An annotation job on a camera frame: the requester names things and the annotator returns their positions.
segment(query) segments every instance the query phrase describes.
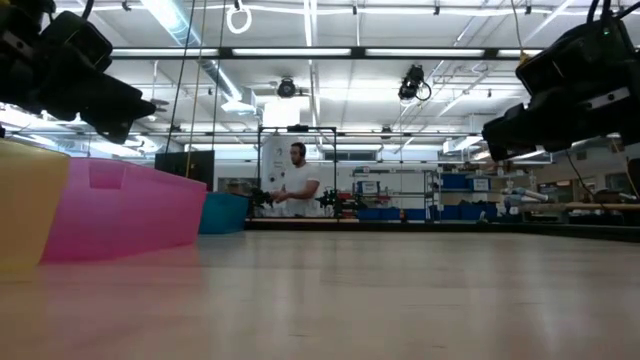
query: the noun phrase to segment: gray floor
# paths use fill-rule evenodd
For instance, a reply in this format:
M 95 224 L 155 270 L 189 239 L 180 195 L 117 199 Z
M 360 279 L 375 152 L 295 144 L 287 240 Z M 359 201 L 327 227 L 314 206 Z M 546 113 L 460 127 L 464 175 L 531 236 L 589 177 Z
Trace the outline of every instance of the gray floor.
M 0 359 L 636 360 L 638 274 L 594 240 L 206 237 L 0 281 Z

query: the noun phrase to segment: yellow bin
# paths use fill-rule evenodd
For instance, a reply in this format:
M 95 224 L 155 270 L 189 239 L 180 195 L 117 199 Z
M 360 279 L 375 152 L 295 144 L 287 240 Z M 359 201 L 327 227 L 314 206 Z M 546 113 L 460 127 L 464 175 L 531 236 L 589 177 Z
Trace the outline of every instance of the yellow bin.
M 69 156 L 0 139 L 0 272 L 38 264 L 68 173 Z

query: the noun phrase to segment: fluorescent light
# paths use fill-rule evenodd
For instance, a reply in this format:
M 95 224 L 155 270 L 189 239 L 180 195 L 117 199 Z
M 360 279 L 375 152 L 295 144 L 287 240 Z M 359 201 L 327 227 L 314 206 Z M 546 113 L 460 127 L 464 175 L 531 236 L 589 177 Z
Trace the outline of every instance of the fluorescent light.
M 264 105 L 263 126 L 287 127 L 297 124 L 300 124 L 300 107 L 296 102 L 284 100 Z
M 140 0 L 158 22 L 167 29 L 177 30 L 186 21 L 173 0 Z
M 140 153 L 127 147 L 108 142 L 92 142 L 91 147 L 103 153 L 117 156 L 140 156 Z
M 367 56 L 445 56 L 478 57 L 484 55 L 482 49 L 367 49 Z
M 233 49 L 235 56 L 349 56 L 346 48 L 244 48 Z
M 477 154 L 473 155 L 473 160 L 482 160 L 491 156 L 491 152 L 489 150 L 481 151 Z
M 482 141 L 482 136 L 467 136 L 460 141 L 454 148 L 454 151 L 460 151 L 468 148 L 469 146 Z
M 541 52 L 542 50 L 524 49 L 524 53 L 529 56 L 536 56 Z M 520 56 L 520 50 L 518 49 L 498 50 L 498 57 L 517 57 L 517 56 Z
M 256 112 L 255 107 L 240 101 L 235 101 L 235 100 L 229 101 L 224 105 L 222 105 L 221 107 L 222 107 L 222 110 L 224 110 L 225 112 L 252 113 L 252 114 L 255 114 Z
M 57 146 L 57 144 L 52 140 L 49 140 L 45 137 L 38 136 L 38 135 L 31 135 L 31 136 L 13 135 L 12 137 L 20 140 L 34 142 L 34 143 L 45 145 L 45 146 L 52 146 L 52 147 Z
M 111 52 L 111 56 L 121 56 L 121 57 L 134 57 L 134 56 L 199 56 L 200 49 L 198 48 L 169 48 L 169 49 L 134 49 L 134 48 L 119 48 L 113 49 Z M 218 56 L 218 49 L 202 49 L 202 56 L 211 57 Z
M 459 95 L 457 98 L 455 98 L 455 99 L 451 100 L 451 102 L 449 102 L 449 103 L 447 104 L 447 106 L 445 106 L 445 107 L 444 107 L 444 109 L 442 109 L 442 110 L 438 113 L 438 115 L 437 115 L 436 117 L 440 117 L 440 116 L 442 116 L 442 115 L 446 114 L 449 110 L 453 109 L 453 107 L 454 107 L 454 106 L 458 105 L 458 103 L 459 103 L 460 101 L 462 101 L 462 99 L 463 99 L 464 97 L 465 97 L 465 95 L 464 95 L 464 94 L 461 94 L 461 95 Z
M 534 152 L 530 152 L 530 153 L 528 153 L 528 154 L 524 154 L 524 155 L 516 156 L 516 157 L 514 157 L 512 160 L 528 159 L 528 158 L 531 158 L 531 157 L 534 157 L 534 156 L 538 156 L 538 155 L 544 154 L 545 152 L 546 152 L 546 151 L 544 151 L 544 150 L 536 150 L 536 151 L 534 151 Z

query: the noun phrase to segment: ceiling light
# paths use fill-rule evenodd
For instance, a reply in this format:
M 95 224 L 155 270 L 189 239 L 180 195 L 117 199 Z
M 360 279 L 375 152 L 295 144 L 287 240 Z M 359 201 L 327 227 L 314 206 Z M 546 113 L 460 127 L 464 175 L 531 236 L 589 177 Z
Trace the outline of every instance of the ceiling light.
M 135 150 L 131 150 L 131 149 L 129 149 L 127 147 L 124 147 L 122 145 L 117 145 L 117 144 L 113 144 L 113 143 L 92 142 L 90 146 L 92 148 L 98 150 L 98 151 L 103 152 L 103 153 L 117 155 L 117 156 L 121 156 L 121 157 L 140 156 L 140 153 L 135 151 Z
M 536 151 L 530 152 L 528 154 L 516 156 L 516 157 L 513 158 L 513 160 L 528 159 L 528 158 L 531 158 L 531 157 L 534 157 L 534 156 L 538 156 L 538 155 L 541 155 L 541 154 L 544 154 L 544 153 L 545 153 L 544 150 L 536 150 Z
M 467 136 L 465 138 L 461 138 L 462 140 L 458 140 L 459 142 L 454 147 L 455 151 L 460 151 L 468 148 L 469 146 L 476 144 L 482 141 L 482 136 Z
M 245 104 L 241 101 L 235 101 L 235 100 L 229 101 L 224 105 L 222 105 L 222 110 L 224 110 L 225 112 L 233 112 L 233 113 L 239 113 L 239 114 L 255 114 L 256 113 L 256 108 L 254 106 Z
M 480 57 L 484 55 L 482 49 L 367 49 L 367 56 L 428 56 L 428 57 Z
M 140 0 L 162 26 L 177 29 L 184 23 L 173 0 Z
M 153 49 L 153 48 L 118 48 L 113 49 L 111 52 L 111 56 L 118 57 L 172 57 L 172 56 L 200 56 L 201 49 L 192 48 L 192 49 L 184 49 L 184 48 L 171 48 L 171 49 Z M 218 49 L 202 49 L 203 57 L 215 57 L 218 56 Z
M 482 160 L 491 156 L 491 152 L 489 150 L 481 151 L 477 154 L 473 155 L 473 160 Z
M 39 135 L 30 135 L 30 136 L 13 135 L 12 137 L 20 140 L 38 143 L 45 146 L 51 146 L 51 147 L 57 146 L 57 144 L 54 141 Z
M 529 56 L 536 56 L 540 54 L 542 50 L 537 49 L 524 49 L 524 53 Z M 520 50 L 519 49 L 509 49 L 509 50 L 498 50 L 498 57 L 519 57 Z
M 245 48 L 233 49 L 235 56 L 349 56 L 345 48 Z

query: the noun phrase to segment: motion capture camera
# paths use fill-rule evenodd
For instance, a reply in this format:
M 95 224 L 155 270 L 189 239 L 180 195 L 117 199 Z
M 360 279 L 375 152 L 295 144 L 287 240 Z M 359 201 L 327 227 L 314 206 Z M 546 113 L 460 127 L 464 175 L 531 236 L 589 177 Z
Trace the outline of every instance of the motion capture camera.
M 0 0 L 0 102 L 66 121 L 79 114 L 109 141 L 124 143 L 133 122 L 156 106 L 104 74 L 112 46 L 85 20 L 90 7 L 83 17 L 53 18 L 55 9 L 53 0 Z M 44 14 L 52 21 L 41 32 Z
M 640 142 L 640 59 L 621 17 L 605 9 L 518 66 L 531 101 L 484 125 L 494 161 L 615 132 L 625 145 Z
M 290 99 L 296 96 L 296 85 L 293 83 L 293 79 L 282 79 L 280 86 L 278 86 L 278 96 L 283 99 Z
M 398 91 L 400 100 L 413 100 L 418 96 L 418 91 L 424 83 L 424 70 L 422 66 L 411 65 L 407 75 L 402 80 L 402 85 Z
M 420 97 L 422 89 L 426 88 L 429 93 L 426 97 Z M 431 87 L 424 82 L 424 70 L 422 65 L 411 65 L 407 75 L 402 79 L 402 85 L 398 90 L 398 97 L 402 103 L 410 103 L 413 99 L 427 101 L 431 98 Z

